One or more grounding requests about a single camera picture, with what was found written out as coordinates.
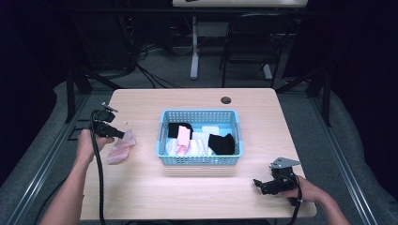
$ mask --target white towel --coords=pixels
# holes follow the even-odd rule
[[[207,150],[205,149],[202,140],[191,140],[185,156],[205,156]]]
[[[218,126],[202,126],[202,132],[213,135],[220,135],[220,129]]]
[[[176,148],[178,147],[178,140],[177,139],[171,139],[167,144],[166,144],[166,153],[168,156],[176,156]]]
[[[192,133],[193,140],[202,140],[206,156],[211,156],[214,153],[213,150],[211,150],[211,148],[208,147],[209,138],[210,138],[209,133],[195,132],[195,131]]]

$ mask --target human arm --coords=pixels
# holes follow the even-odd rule
[[[99,150],[113,138],[97,138]],[[78,138],[76,158],[64,185],[59,189],[40,224],[79,224],[82,213],[85,176],[94,158],[89,129],[83,129]]]
[[[299,186],[302,192],[302,200],[314,202],[321,206],[328,220],[328,224],[349,224],[338,203],[323,189],[315,186],[310,181],[298,175]],[[297,198],[298,189],[281,192],[285,198]]]

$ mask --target blue plastic basket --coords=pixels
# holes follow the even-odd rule
[[[233,155],[213,156],[168,156],[166,144],[169,123],[189,123],[196,132],[202,126],[218,126],[220,135],[231,133],[235,140]],[[239,118],[234,110],[166,110],[161,115],[156,153],[164,165],[235,165],[243,154],[243,141],[240,134]]]

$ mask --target table leg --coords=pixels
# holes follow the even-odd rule
[[[196,17],[192,19],[192,63],[191,63],[191,79],[196,80],[198,78],[198,67],[199,67],[199,53],[198,53],[198,36],[196,30]]]

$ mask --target pink fabric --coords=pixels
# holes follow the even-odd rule
[[[178,141],[176,154],[179,156],[184,156],[187,153],[188,146],[190,146],[191,130],[186,127],[179,126],[178,136],[176,139]]]
[[[106,162],[111,165],[125,159],[129,155],[130,147],[133,145],[135,145],[135,140],[131,129],[129,129],[125,132],[123,139],[117,140],[115,145],[112,147],[108,157],[106,158]]]

